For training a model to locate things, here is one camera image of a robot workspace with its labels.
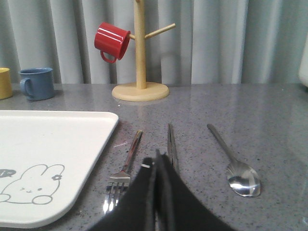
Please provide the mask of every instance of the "white tray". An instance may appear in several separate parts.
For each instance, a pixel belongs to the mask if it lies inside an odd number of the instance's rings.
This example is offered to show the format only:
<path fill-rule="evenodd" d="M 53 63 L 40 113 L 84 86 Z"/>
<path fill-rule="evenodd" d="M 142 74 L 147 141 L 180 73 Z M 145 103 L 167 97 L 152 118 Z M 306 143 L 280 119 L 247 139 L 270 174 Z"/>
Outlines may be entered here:
<path fill-rule="evenodd" d="M 0 227 L 63 216 L 117 122 L 109 112 L 0 111 Z"/>

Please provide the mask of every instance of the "spoon handle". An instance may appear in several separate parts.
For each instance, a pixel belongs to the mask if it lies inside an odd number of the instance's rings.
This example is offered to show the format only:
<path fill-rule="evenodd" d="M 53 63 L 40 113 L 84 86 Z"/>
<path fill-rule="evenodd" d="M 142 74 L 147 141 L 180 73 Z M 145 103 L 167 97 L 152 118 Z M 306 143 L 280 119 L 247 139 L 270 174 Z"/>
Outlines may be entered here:
<path fill-rule="evenodd" d="M 227 156 L 229 157 L 231 162 L 237 161 L 235 159 L 235 157 L 233 156 L 233 151 L 226 145 L 225 141 L 222 139 L 222 137 L 220 136 L 220 134 L 218 133 L 218 131 L 216 130 L 214 125 L 207 124 L 207 128 L 210 129 L 210 131 L 213 133 L 213 135 L 215 136 L 216 140 L 221 145 L 221 147 L 223 148 L 223 150 L 225 151 L 225 153 L 227 154 Z"/>

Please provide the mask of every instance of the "blue mug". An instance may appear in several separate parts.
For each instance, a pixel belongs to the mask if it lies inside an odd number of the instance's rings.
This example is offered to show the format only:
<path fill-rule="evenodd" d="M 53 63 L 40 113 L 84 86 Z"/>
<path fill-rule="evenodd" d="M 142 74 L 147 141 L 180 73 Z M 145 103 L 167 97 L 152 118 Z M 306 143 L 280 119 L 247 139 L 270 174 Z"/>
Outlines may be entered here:
<path fill-rule="evenodd" d="M 20 90 L 27 100 L 46 100 L 54 96 L 52 68 L 31 68 L 19 72 Z"/>

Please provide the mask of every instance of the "fork handle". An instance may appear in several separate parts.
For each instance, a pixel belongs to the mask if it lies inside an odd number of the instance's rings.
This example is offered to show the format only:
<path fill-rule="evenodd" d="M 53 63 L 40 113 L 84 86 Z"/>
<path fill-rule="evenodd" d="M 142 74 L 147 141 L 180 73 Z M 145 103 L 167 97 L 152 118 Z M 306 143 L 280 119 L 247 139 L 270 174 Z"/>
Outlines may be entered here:
<path fill-rule="evenodd" d="M 142 131 L 141 130 L 138 130 L 135 137 L 134 137 L 134 140 L 133 142 L 131 143 L 131 146 L 129 148 L 129 151 L 128 151 L 128 155 L 126 157 L 126 161 L 125 161 L 125 164 L 123 165 L 123 168 L 122 168 L 122 171 L 123 172 L 126 172 L 128 167 L 130 166 L 130 163 L 131 163 L 131 159 L 133 157 L 133 155 L 135 154 L 136 152 L 136 149 L 138 147 L 138 144 L 140 142 L 140 139 L 141 139 L 141 136 L 142 136 Z"/>

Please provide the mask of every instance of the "speckled stone surface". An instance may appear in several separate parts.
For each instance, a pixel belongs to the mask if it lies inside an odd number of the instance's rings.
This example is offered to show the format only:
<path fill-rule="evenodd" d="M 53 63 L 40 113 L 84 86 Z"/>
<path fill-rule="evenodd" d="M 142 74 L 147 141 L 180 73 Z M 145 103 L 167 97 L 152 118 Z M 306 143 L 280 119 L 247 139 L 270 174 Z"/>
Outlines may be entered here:
<path fill-rule="evenodd" d="M 13 85 L 0 110 L 106 111 L 119 124 L 73 208 L 56 222 L 33 231 L 83 231 L 102 214 L 111 173 L 123 165 L 138 129 L 144 131 L 132 175 L 155 149 L 167 151 L 171 122 L 180 176 L 216 216 L 238 231 L 308 230 L 308 90 L 300 84 L 205 84 L 170 86 L 153 102 L 114 99 L 111 84 L 55 85 L 52 99 L 30 102 Z M 227 156 L 207 129 L 212 123 L 236 157 L 260 175 L 257 198 L 235 194 L 226 180 Z M 1 231 L 20 229 L 0 228 Z"/>

